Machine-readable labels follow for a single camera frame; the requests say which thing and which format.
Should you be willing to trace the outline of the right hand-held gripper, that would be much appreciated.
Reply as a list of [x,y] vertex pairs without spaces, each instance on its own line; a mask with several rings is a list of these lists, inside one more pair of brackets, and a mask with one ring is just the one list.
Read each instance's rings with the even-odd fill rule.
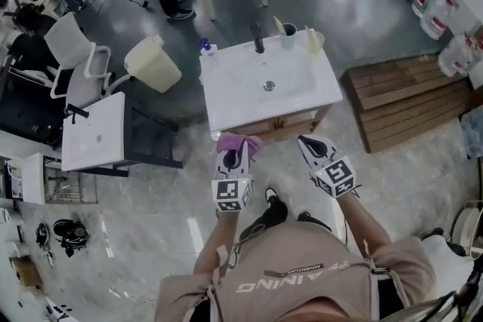
[[347,156],[324,136],[299,135],[297,145],[311,169],[309,175],[315,185],[332,198],[351,192],[355,188],[356,174]]

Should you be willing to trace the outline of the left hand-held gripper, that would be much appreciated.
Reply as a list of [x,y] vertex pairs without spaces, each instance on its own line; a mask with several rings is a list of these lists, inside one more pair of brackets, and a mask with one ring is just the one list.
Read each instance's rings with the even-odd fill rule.
[[211,181],[212,197],[221,213],[241,212],[246,208],[253,191],[253,179],[249,174],[249,167],[247,140],[242,143],[241,157],[233,149],[223,150],[217,155],[214,175],[235,176]]

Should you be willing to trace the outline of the purple cloth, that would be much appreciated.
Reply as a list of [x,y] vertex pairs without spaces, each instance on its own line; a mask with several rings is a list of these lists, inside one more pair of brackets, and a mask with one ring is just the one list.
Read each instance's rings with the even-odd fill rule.
[[248,144],[248,157],[253,160],[254,156],[260,151],[262,141],[257,136],[245,136],[235,133],[222,133],[217,142],[217,152],[226,150],[241,151],[243,144]]

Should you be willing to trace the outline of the person's left forearm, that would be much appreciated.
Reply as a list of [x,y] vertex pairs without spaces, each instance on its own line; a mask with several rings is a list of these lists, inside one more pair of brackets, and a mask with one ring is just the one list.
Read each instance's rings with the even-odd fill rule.
[[210,237],[195,262],[194,273],[212,273],[224,260],[218,253],[219,248],[229,252],[232,248],[238,226],[239,212],[221,213]]

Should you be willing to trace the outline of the person's right forearm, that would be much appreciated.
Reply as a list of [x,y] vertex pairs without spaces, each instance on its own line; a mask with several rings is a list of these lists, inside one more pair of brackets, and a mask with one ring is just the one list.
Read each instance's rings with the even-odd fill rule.
[[363,256],[370,256],[380,248],[391,244],[386,230],[362,206],[353,193],[341,195],[337,198],[337,203]]

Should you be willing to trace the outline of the person's left shoe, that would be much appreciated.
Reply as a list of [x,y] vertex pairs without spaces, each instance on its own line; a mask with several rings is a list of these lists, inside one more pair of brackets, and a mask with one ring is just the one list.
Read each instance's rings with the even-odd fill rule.
[[278,192],[272,186],[268,186],[265,188],[264,196],[266,203],[270,206],[273,202],[280,199]]

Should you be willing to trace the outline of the person's black trousers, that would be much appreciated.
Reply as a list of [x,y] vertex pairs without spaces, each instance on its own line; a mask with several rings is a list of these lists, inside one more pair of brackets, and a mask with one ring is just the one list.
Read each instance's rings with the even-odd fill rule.
[[[238,242],[243,243],[257,237],[269,228],[282,224],[288,218],[288,206],[280,198],[270,199],[268,208],[250,226],[248,226],[239,236]],[[298,222],[311,222],[322,226],[329,232],[331,227],[324,222],[311,216],[308,211],[301,212],[297,217]]]

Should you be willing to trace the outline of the person's beige shirt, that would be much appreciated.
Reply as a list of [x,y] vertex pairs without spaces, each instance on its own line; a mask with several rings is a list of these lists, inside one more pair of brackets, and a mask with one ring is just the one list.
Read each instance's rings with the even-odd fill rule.
[[350,252],[312,222],[284,222],[246,242],[234,269],[219,278],[170,276],[159,288],[155,322],[197,320],[206,302],[212,322],[275,322],[313,300],[328,299],[354,318],[377,316],[377,280],[395,280],[409,307],[427,300],[435,272],[418,238],[380,248],[369,258]]

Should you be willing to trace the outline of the wooden slatted platform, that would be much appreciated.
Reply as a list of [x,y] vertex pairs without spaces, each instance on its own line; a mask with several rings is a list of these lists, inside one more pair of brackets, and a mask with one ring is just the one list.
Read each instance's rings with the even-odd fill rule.
[[459,118],[472,97],[469,81],[447,77],[434,54],[351,68],[341,84],[371,154]]

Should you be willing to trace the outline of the cream translucent cup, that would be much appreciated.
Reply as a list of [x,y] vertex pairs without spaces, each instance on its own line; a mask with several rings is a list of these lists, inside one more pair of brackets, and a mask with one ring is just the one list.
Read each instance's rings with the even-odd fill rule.
[[321,32],[317,32],[308,26],[305,26],[305,30],[308,40],[308,51],[311,55],[317,57],[325,43],[325,36]]

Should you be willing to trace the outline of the black faucet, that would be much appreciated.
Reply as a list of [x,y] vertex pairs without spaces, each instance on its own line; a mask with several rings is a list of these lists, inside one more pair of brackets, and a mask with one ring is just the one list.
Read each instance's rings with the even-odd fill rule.
[[258,23],[251,23],[250,31],[254,40],[255,51],[258,54],[263,54],[265,47],[263,44],[263,36],[260,25]]

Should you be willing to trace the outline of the cream plastic trash bin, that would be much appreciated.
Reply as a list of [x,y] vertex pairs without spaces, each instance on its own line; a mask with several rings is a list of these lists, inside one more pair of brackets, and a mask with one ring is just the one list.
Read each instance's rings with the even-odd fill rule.
[[182,72],[165,52],[160,35],[144,38],[125,56],[125,68],[131,77],[163,94],[181,78]]

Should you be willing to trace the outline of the white rectangular basin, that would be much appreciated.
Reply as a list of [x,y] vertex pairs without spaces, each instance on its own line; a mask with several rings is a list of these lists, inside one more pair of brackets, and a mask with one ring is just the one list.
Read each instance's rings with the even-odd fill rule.
[[118,92],[63,121],[62,170],[85,170],[123,161],[125,94]]

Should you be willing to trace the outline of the clear plastic bag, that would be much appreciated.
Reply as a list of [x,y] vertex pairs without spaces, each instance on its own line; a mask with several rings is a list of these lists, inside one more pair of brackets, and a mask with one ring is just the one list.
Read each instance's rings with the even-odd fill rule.
[[464,114],[460,126],[469,158],[483,158],[483,106]]

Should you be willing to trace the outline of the round beige bucket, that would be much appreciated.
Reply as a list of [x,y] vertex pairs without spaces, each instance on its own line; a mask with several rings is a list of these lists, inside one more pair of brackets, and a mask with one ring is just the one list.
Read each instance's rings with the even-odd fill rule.
[[460,245],[473,260],[483,255],[483,201],[467,201],[463,205],[451,232],[451,242]]

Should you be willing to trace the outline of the white mesh office chair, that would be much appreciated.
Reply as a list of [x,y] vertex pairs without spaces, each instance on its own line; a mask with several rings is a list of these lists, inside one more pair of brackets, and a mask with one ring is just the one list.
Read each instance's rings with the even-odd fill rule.
[[83,109],[108,97],[131,76],[116,79],[108,70],[111,50],[89,41],[72,13],[61,17],[44,40],[59,67],[51,86],[53,99]]

